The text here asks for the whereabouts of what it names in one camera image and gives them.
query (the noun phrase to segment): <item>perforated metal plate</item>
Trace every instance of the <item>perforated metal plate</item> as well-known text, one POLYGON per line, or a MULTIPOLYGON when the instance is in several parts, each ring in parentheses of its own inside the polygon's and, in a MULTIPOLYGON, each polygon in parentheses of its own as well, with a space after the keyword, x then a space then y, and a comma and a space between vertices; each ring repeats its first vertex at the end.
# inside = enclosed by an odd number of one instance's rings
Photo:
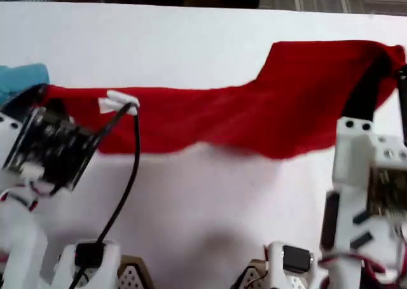
MULTIPOLYGON (((243 278, 242 283, 239 286, 239 289, 246 289, 246 286, 253 280, 259 278, 260 275, 255 268, 248 268, 246 274, 243 278)), ((265 280, 259 279, 258 281, 253 282, 247 289, 262 289, 264 287, 265 280)))
MULTIPOLYGON (((80 279, 77 288, 85 286, 88 281, 90 281, 93 275, 97 272, 97 269, 87 269, 80 279)), ((142 282, 140 280, 139 274, 135 267, 129 265, 124 270, 123 274, 118 279, 118 289, 144 289, 142 282)))
POLYGON ((144 289, 135 267, 129 265, 119 278, 119 289, 144 289))
MULTIPOLYGON (((258 281, 255 281, 249 285, 249 287, 246 288, 246 286, 253 280, 259 278, 260 275, 257 272, 255 268, 249 268, 246 271, 246 274, 243 278, 243 282, 240 284, 239 289, 269 289, 266 287, 266 279, 259 279, 258 281)), ((291 289, 307 289, 305 285, 303 284, 302 280, 300 278, 297 278, 296 276, 287 276, 287 282, 291 285, 291 289)))

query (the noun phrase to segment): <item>blue cloth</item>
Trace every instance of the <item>blue cloth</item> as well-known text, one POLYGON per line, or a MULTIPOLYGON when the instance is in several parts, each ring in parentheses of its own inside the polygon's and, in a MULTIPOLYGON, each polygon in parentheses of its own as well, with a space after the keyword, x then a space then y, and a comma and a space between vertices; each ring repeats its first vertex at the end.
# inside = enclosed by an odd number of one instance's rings
POLYGON ((29 64, 13 68, 0 66, 0 104, 27 87, 49 82, 50 77, 44 64, 29 64))

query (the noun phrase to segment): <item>red wire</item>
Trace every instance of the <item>red wire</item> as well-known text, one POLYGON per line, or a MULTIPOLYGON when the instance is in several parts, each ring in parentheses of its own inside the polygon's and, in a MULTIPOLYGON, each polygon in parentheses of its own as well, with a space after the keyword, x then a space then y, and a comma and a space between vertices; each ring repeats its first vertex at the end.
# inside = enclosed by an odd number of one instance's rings
MULTIPOLYGON (((369 276, 374 279, 375 281, 379 282, 379 280, 376 278, 375 273, 385 273, 386 268, 372 259, 365 257, 360 254, 351 254, 351 253, 339 253, 339 254, 334 254, 331 256, 324 257, 320 260, 318 260, 319 265, 325 265, 328 264, 340 257, 344 258, 353 258, 356 260, 361 260, 364 262, 364 271, 369 274, 369 276)), ((404 277, 407 275, 407 241, 404 241, 404 257, 403 257, 403 263, 401 265, 401 270, 399 275, 397 276, 396 280, 391 283, 391 284, 381 284, 385 285, 386 289, 395 289, 398 287, 399 283, 403 280, 404 277)), ((327 276, 321 281, 320 284, 320 289, 328 289, 329 286, 329 277, 327 276)))

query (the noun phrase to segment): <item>screw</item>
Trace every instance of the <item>screw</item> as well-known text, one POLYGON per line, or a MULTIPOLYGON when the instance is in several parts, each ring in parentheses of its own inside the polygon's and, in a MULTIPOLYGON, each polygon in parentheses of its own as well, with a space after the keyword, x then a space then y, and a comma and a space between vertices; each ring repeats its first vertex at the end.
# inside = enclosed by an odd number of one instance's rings
POLYGON ((388 159, 391 159, 393 157, 393 151, 390 149, 386 149, 384 151, 384 156, 387 157, 388 159))

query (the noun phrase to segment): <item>white 3d-printed part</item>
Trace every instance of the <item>white 3d-printed part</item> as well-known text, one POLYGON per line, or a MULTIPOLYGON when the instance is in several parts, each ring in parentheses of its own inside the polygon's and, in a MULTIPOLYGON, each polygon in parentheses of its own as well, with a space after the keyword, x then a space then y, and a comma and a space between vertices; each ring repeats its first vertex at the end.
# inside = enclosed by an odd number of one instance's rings
POLYGON ((291 289, 305 289, 305 286, 300 278, 296 276, 287 276, 289 284, 291 284, 291 289))

